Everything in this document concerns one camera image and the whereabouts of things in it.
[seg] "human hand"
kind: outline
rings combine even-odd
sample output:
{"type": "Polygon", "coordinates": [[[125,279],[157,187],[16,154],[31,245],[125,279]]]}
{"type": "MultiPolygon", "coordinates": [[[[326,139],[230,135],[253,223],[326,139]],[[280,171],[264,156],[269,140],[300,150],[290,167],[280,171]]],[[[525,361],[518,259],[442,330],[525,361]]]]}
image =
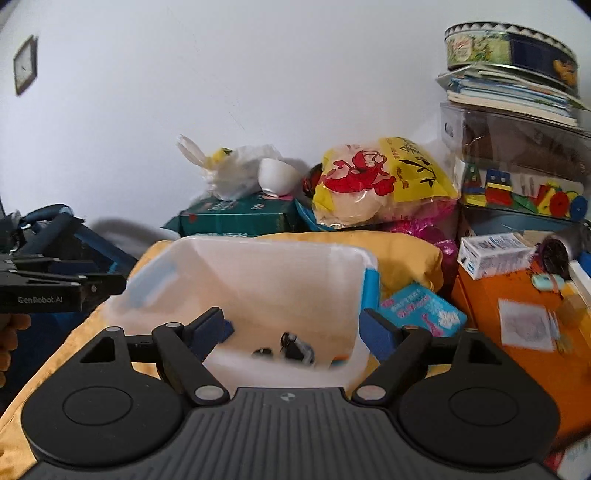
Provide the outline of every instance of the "human hand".
{"type": "Polygon", "coordinates": [[[0,387],[6,383],[4,372],[10,367],[10,352],[18,346],[17,330],[31,326],[31,317],[24,313],[0,313],[0,387]]]}

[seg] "clear plastic storage box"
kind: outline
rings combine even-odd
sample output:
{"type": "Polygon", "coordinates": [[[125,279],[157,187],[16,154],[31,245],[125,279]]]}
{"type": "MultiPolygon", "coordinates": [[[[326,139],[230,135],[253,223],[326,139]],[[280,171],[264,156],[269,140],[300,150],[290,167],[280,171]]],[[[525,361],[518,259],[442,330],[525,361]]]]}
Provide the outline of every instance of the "clear plastic storage box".
{"type": "Polygon", "coordinates": [[[441,104],[441,136],[466,205],[581,220],[591,196],[591,134],[525,115],[441,104]]]}
{"type": "Polygon", "coordinates": [[[347,388],[362,379],[369,359],[359,313],[378,300],[377,261],[364,249],[197,235],[171,244],[103,312],[127,335],[141,335],[220,307],[235,332],[204,364],[230,392],[240,386],[347,388]],[[314,366],[282,358],[286,331],[313,347],[314,366]],[[272,359],[252,356],[264,347],[273,350],[272,359]],[[330,366],[342,357],[348,360],[330,366]]]}

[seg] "red toy block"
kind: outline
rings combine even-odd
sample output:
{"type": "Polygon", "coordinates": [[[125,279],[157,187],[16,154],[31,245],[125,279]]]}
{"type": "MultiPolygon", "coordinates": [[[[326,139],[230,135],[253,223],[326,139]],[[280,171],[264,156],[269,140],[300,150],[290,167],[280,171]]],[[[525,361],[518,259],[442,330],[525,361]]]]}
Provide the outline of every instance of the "red toy block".
{"type": "Polygon", "coordinates": [[[486,201],[488,203],[494,203],[495,205],[503,205],[510,207],[513,205],[513,198],[509,190],[494,189],[488,187],[485,192],[486,201]]]}

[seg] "blue box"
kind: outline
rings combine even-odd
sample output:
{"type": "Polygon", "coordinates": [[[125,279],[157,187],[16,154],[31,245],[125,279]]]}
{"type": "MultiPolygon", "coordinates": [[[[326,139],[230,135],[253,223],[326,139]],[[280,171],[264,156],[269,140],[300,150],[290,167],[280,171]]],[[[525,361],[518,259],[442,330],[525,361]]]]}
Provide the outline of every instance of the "blue box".
{"type": "Polygon", "coordinates": [[[436,337],[451,337],[467,317],[428,288],[412,283],[382,301],[378,312],[397,327],[416,325],[436,337]]]}

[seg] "stack of books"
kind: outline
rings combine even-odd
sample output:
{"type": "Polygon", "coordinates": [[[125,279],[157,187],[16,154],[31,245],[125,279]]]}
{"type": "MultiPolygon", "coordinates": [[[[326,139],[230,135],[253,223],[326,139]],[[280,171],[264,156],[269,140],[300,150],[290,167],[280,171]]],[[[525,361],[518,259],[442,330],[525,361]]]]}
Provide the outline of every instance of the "stack of books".
{"type": "Polygon", "coordinates": [[[448,100],[529,115],[548,122],[579,127],[587,106],[569,93],[485,63],[446,72],[437,78],[448,100]]]}

